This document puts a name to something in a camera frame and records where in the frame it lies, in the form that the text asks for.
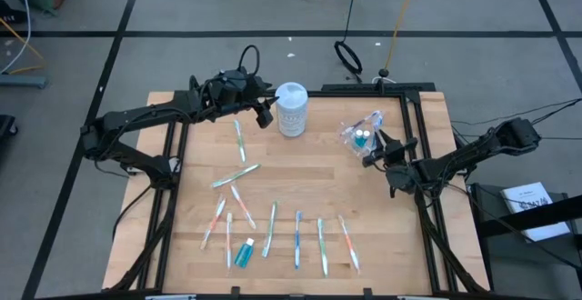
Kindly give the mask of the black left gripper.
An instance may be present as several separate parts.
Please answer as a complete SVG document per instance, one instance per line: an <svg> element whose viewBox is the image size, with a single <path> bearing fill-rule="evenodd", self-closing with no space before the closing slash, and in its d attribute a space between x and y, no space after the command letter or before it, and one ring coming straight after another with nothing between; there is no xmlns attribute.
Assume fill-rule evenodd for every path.
<svg viewBox="0 0 582 300"><path fill-rule="evenodd" d="M269 83L265 82L260 76L245 75L243 77L230 78L229 83L239 93L237 102L249 103L253 108L270 109L272 103L275 103L279 96L266 96L265 102L261 103L258 98L264 95L269 88Z"/></svg>

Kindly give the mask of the black stand with ball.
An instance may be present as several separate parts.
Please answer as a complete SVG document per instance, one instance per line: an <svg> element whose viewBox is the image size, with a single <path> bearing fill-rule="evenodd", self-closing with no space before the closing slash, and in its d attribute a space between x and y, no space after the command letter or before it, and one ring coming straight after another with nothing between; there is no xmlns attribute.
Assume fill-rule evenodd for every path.
<svg viewBox="0 0 582 300"><path fill-rule="evenodd" d="M378 84L378 83L380 83L380 84L382 84L382 83L395 84L396 81L390 79L388 76L389 76L389 71L385 68L381 68L378 71L378 75L371 80L371 83L372 84Z"/></svg>

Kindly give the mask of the clear plastic organizer holder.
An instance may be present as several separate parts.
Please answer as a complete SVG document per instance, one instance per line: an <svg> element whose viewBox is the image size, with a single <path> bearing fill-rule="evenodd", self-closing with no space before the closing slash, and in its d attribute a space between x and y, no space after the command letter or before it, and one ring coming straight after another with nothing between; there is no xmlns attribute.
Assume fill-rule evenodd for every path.
<svg viewBox="0 0 582 300"><path fill-rule="evenodd" d="M359 120L355 121L355 122L351 122L349 124L346 123L341 123L340 127L338 129L338 137L340 140L340 143L345 145L347 148L349 148L350 150L352 150L354 152L354 154L358 157L364 157L366 155L368 155L371 151L373 151L376 148L376 143L379 142L378 138L379 138L379 133L378 130L382 127L382 125L380 126L380 128L375 131L372 128L372 125L370 123L366 123L364 125L361 125L357 128L364 131L364 130L368 130L371 133L370 139L368 141L368 144L366 147L362 147L362 148L358 148L355 145L355 132L349 133L347 135L341 135L340 133L348 126L348 125L353 125L356 122L358 122Z"/></svg>

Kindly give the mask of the grey metal bar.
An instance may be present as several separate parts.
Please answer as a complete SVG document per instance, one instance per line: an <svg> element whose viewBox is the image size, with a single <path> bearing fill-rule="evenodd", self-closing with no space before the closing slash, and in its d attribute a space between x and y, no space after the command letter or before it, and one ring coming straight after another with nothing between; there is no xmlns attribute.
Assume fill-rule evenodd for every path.
<svg viewBox="0 0 582 300"><path fill-rule="evenodd" d="M0 75L0 86L37 87L44 89L47 79L37 75Z"/></svg>

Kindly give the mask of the green toothbrush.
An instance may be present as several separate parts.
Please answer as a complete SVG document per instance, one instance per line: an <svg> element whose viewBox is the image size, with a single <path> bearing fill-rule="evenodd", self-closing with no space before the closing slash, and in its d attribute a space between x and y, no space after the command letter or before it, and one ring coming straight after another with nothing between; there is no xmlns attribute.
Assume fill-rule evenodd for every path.
<svg viewBox="0 0 582 300"><path fill-rule="evenodd" d="M260 167L261 167L260 164L255 164L255 165L251 165L249 167L246 167L246 168L244 168L244 169L242 169L240 171L237 171L237 172L235 172L235 173L233 173L231 175L228 175L228 176L223 177L223 178L221 178L219 180L216 180L215 182L213 182L211 184L211 187L212 188L218 188L218 187L220 187L222 185L226 185L228 183L231 183L231 182L235 181L236 179L240 178L241 176L246 175L248 173L251 173L251 172L255 171L256 169L258 169Z"/></svg>
<svg viewBox="0 0 582 300"><path fill-rule="evenodd" d="M318 243L320 248L320 255L321 255L321 264L322 264L322 271L324 277L328 277L328 260L326 254L326 241L325 241L325 233L324 233L324 220L321 217L317 218L317 233L318 233Z"/></svg>
<svg viewBox="0 0 582 300"><path fill-rule="evenodd" d="M239 153L241 156L241 161L242 161L242 163L245 163L246 162L246 150L245 150L244 138L242 135L242 128L241 128L241 125L240 125L238 120L234 121L234 125L235 125L235 129L236 129L236 138L237 138Z"/></svg>
<svg viewBox="0 0 582 300"><path fill-rule="evenodd" d="M276 214L277 214L277 208L278 208L278 202L274 201L272 203L272 207L271 207L271 213L270 213L270 217L269 217L269 222L268 222L268 228L266 231L266 238L265 238L265 243L263 246L263 250L261 253L261 256L263 258L267 258L269 251L270 251L270 247L272 244L272 240L273 240L273 236L274 236L274 227L275 227L275 220L276 220Z"/></svg>

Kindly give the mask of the black floor object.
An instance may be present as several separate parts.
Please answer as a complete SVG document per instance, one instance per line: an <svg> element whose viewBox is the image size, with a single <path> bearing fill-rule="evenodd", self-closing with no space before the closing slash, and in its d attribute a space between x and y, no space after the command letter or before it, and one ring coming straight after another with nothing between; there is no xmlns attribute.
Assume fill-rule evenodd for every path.
<svg viewBox="0 0 582 300"><path fill-rule="evenodd" d="M0 18L9 24L24 24L28 21L26 11L13 9L4 0L0 0Z"/></svg>

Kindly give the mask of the black aluminium table frame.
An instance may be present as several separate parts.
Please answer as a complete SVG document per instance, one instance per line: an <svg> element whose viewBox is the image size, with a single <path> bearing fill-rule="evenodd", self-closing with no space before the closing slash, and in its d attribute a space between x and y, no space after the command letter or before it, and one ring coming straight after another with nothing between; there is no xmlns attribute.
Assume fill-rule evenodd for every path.
<svg viewBox="0 0 582 300"><path fill-rule="evenodd" d="M104 287L116 285L130 269L154 228L166 202L176 200L176 213L166 237L136 279L139 288L195 295L428 295L459 291L452 267L422 231L416 204L409 195L390 197L386 179L364 168L340 143L338 129L375 110L384 112L384 126L394 138L420 140L419 155L440 156L454 149L443 95L406 92L402 87L380 94L375 89L315 91L308 104L306 131L282 136L275 125L261 129L250 113L241 114L250 165L255 171L212 188L216 180L243 169L236 149L233 118L192 126L148 128L138 137L140 150L184 158L179 188L150 191L148 179L130 179L124 203L128 209L105 271ZM256 223L246 221L230 185L235 183ZM226 206L209 236L200 244L219 195ZM267 258L261 256L272 203L278 202L274 236ZM296 211L300 223L300 268L295 270ZM231 212L232 267L226 267L226 215ZM337 216L342 215L358 256L361 274L352 263ZM317 218L324 220L328 277L322 271ZM255 240L246 268L235 265L247 238Z"/></svg>

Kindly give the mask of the black caster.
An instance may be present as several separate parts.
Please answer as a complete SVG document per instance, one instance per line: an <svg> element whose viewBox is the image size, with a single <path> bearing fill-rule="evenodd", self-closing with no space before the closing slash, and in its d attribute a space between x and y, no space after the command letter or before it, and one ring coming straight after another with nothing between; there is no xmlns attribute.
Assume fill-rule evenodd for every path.
<svg viewBox="0 0 582 300"><path fill-rule="evenodd" d="M0 115L0 140L18 133L15 118L11 115Z"/></svg>

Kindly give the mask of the white printed booklet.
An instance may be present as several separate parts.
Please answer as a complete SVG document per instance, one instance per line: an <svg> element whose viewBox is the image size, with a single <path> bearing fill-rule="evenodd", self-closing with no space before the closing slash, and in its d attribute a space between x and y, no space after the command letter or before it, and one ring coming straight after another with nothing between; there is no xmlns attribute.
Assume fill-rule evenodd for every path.
<svg viewBox="0 0 582 300"><path fill-rule="evenodd" d="M540 182L502 189L500 194L511 214L553 204L553 200ZM556 223L527 229L522 232L522 235L528 242L539 242L569 233L570 229L566 223Z"/></svg>

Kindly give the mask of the white wipes canister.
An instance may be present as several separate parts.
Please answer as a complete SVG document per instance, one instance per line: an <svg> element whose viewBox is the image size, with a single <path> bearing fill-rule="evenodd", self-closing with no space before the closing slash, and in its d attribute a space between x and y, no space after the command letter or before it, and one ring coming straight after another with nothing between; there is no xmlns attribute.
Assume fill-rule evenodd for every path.
<svg viewBox="0 0 582 300"><path fill-rule="evenodd" d="M276 112L279 131L297 137L306 129L308 93L299 83L287 82L276 89Z"/></svg>

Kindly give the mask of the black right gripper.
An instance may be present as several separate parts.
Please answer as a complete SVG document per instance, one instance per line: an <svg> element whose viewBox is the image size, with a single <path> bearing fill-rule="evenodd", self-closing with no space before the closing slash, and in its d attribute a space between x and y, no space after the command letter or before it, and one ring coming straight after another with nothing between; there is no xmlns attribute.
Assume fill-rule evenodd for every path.
<svg viewBox="0 0 582 300"><path fill-rule="evenodd" d="M404 163L406 151L416 149L417 139L415 137L407 139L402 144L400 140L390 137L382 129L379 129L378 133L385 144L383 145L381 142L377 142L373 153L383 154L385 165L400 165Z"/></svg>

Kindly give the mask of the black side cart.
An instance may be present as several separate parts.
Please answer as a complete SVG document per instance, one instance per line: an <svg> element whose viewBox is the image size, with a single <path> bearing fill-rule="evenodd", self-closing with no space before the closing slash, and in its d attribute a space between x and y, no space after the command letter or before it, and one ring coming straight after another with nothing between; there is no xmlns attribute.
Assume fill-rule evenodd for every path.
<svg viewBox="0 0 582 300"><path fill-rule="evenodd" d="M582 195L551 193L550 205L512 214L500 186L474 183L468 191L494 295L582 300ZM555 223L567 233L536 242L523 236Z"/></svg>

